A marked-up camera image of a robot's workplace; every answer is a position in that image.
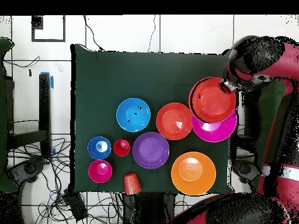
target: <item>blue plate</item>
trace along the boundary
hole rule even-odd
[[[103,136],[96,136],[89,141],[87,150],[92,158],[103,160],[111,153],[111,143]]]
[[[137,132],[148,125],[151,111],[143,100],[129,98],[120,103],[116,111],[116,119],[125,131]]]

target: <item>pink plate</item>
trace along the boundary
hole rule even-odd
[[[237,115],[219,123],[205,123],[192,115],[192,128],[199,138],[207,142],[221,142],[227,139],[237,126]]]
[[[112,167],[105,160],[96,160],[89,166],[88,175],[95,183],[105,183],[112,176]]]

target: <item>red plastic cup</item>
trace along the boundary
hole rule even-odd
[[[130,151],[130,144],[127,140],[119,139],[113,145],[113,150],[118,156],[125,156]]]
[[[141,191],[141,187],[135,173],[124,176],[124,188],[127,195],[133,195]]]

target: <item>dark green cloth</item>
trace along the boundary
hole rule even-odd
[[[175,159],[189,151],[198,151],[214,162],[217,177],[209,193],[230,193],[227,186],[228,140],[209,143],[192,131],[179,141],[168,141],[170,155],[160,168],[148,170],[139,166],[132,152],[125,157],[113,151],[106,159],[113,168],[111,179],[94,183],[88,176],[88,167],[94,161],[88,154],[88,142],[95,136],[106,137],[111,145],[126,139],[131,147],[138,136],[157,131],[158,111],[171,102],[188,104],[193,85],[208,76],[221,76],[227,61],[222,55],[161,54],[136,52],[94,52],[80,45],[76,51],[76,136],[75,136],[75,190],[124,191],[124,175],[137,173],[143,192],[177,193],[171,180]],[[148,126],[136,133],[123,130],[116,121],[119,104],[130,97],[143,99],[150,107]]]
[[[12,48],[12,43],[7,38],[0,38],[0,56],[1,56],[1,68],[0,68],[0,192],[12,193],[18,189],[17,185],[6,178],[4,174],[5,167],[7,165],[6,157],[6,142],[7,142],[7,105],[6,105],[6,86],[5,86],[5,72],[3,59],[5,53]]]

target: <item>plate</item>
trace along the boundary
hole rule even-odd
[[[151,119],[147,103],[138,98],[129,98],[120,103],[116,111],[116,120],[128,132],[143,130]]]
[[[189,95],[192,114],[205,123],[219,123],[231,116],[236,108],[236,93],[224,92],[221,78],[204,78],[198,81]]]
[[[105,160],[95,160],[88,168],[88,176],[95,183],[105,183],[112,176],[112,167]]]
[[[103,136],[96,136],[89,141],[87,150],[92,158],[102,160],[110,155],[111,143]]]
[[[161,134],[146,132],[134,142],[133,156],[141,167],[156,169],[167,161],[169,144]]]
[[[205,123],[192,116],[192,128],[195,134],[207,142],[221,142],[227,139],[237,126],[237,115],[219,123]]]
[[[156,126],[160,134],[170,140],[180,140],[192,130],[192,113],[181,103],[169,103],[157,114]]]
[[[186,195],[206,193],[214,184],[216,169],[212,160],[199,152],[179,156],[171,169],[173,185]]]

